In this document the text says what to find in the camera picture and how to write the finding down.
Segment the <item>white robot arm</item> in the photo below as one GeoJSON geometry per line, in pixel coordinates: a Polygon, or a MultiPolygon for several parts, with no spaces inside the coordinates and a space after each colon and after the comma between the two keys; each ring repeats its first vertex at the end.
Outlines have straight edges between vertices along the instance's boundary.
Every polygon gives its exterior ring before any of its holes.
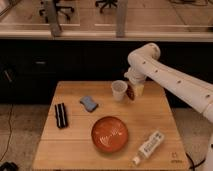
{"type": "Polygon", "coordinates": [[[160,54],[155,43],[133,50],[128,55],[130,67],[124,76],[134,86],[143,85],[147,77],[151,78],[213,124],[213,84],[160,63],[160,54]]]}

